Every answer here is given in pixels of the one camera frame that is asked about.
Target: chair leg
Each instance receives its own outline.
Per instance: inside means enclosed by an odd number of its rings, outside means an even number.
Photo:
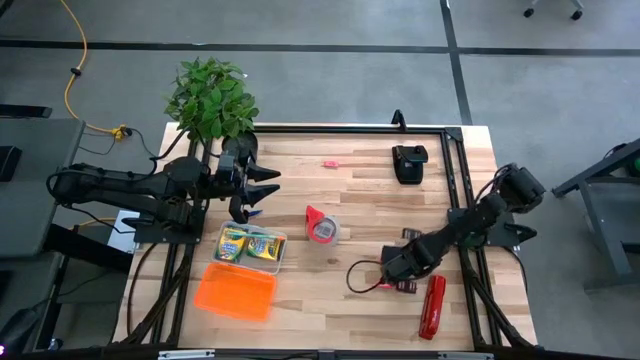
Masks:
[[[522,14],[522,15],[524,15],[524,17],[531,17],[531,15],[533,15],[533,13],[534,13],[533,7],[536,6],[536,3],[538,1],[539,0],[531,0],[531,5],[529,5],[529,8],[527,10],[525,10],[524,14]]]
[[[580,0],[571,0],[573,5],[576,7],[576,11],[571,15],[571,20],[578,20],[582,17],[582,9],[584,9],[584,5],[580,2]]]

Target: yellow cable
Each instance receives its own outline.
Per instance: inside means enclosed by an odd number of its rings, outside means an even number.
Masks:
[[[116,218],[98,218],[98,220],[100,220],[100,221],[113,221],[113,222],[115,222],[115,221],[116,221]],[[97,221],[97,220],[89,220],[89,221],[85,221],[85,222],[83,222],[82,224],[78,224],[78,225],[76,225],[76,226],[78,226],[78,227],[83,227],[83,226],[91,225],[91,224],[96,223],[96,222],[98,222],[98,221]]]
[[[82,25],[80,25],[78,18],[76,18],[76,15],[73,13],[73,11],[71,11],[71,8],[69,7],[69,5],[67,5],[67,3],[64,0],[60,0],[60,3],[67,10],[67,12],[69,13],[69,16],[71,16],[71,18],[73,19],[73,22],[76,23],[76,27],[78,28],[78,31],[80,31],[80,36],[82,36],[82,47],[83,47],[82,59],[80,59],[80,63],[78,63],[78,66],[75,67],[80,72],[82,71],[82,66],[84,65],[84,62],[87,59],[87,37],[84,34]],[[77,77],[78,77],[77,74],[72,73],[71,78],[67,83],[67,88],[64,90],[64,104],[67,107],[67,111],[74,119],[79,119],[79,118],[78,118],[78,115],[76,115],[76,113],[74,113],[73,110],[71,110],[71,105],[69,105],[69,92],[71,92],[71,87],[73,86],[73,83],[76,81]],[[125,127],[125,125],[120,125],[113,129],[104,129],[91,124],[87,124],[87,127],[89,129],[92,129],[98,132],[111,134],[116,137],[116,140],[121,140],[124,137],[124,132],[122,130]]]

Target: black stapler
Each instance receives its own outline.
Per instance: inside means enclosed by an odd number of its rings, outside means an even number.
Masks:
[[[400,184],[418,185],[422,182],[422,164],[429,160],[427,149],[418,146],[394,146],[391,148],[393,155],[393,168]]]

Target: clear plastic container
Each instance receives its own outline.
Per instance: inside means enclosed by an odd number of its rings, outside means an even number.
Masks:
[[[241,250],[233,259],[225,259],[221,251],[219,251],[219,244],[223,237],[229,237],[230,232],[238,234],[237,236],[234,236],[234,238],[236,239],[236,243],[232,246],[232,248],[234,246],[237,246]],[[281,242],[279,248],[277,249],[277,253],[271,254],[275,257],[275,259],[265,259],[251,255],[249,251],[250,247],[252,249],[260,249],[261,246],[264,246],[264,242],[267,241]],[[280,264],[282,262],[282,258],[284,257],[286,246],[287,235],[284,233],[265,229],[259,226],[238,224],[233,221],[226,221],[220,227],[220,232],[218,233],[218,237],[216,238],[212,258],[214,262],[221,262],[224,264],[275,275],[280,270]]]

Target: gray concrete floor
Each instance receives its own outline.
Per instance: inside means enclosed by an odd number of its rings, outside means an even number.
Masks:
[[[573,22],[569,1],[543,0],[525,19],[525,0],[450,0],[459,46],[640,48],[639,2],[584,3],[583,18]],[[69,4],[93,41],[447,44],[438,0]],[[0,38],[79,39],[56,0],[16,0],[0,19]],[[62,92],[79,51],[2,48],[0,54],[0,102],[50,106],[52,118],[67,116]],[[179,61],[196,56],[217,56],[245,69],[261,108],[259,121],[386,123],[401,108],[411,123],[461,123],[449,57],[439,54],[95,50],[74,87],[73,107],[90,123],[139,129],[157,150],[168,120],[162,95],[170,94]],[[529,167],[548,189],[640,133],[639,57],[461,56],[461,63],[473,123],[490,127],[498,163]],[[87,137],[82,144],[100,150],[109,141]],[[79,152],[76,160],[135,171],[149,166],[137,140],[116,145],[108,156]],[[86,208],[101,216],[116,212]],[[518,219],[539,231],[524,244],[522,257],[540,344],[638,357],[639,289],[593,295],[582,290],[585,280],[608,272],[583,214],[578,197],[547,196],[539,209]],[[62,225],[83,220],[57,216]]]

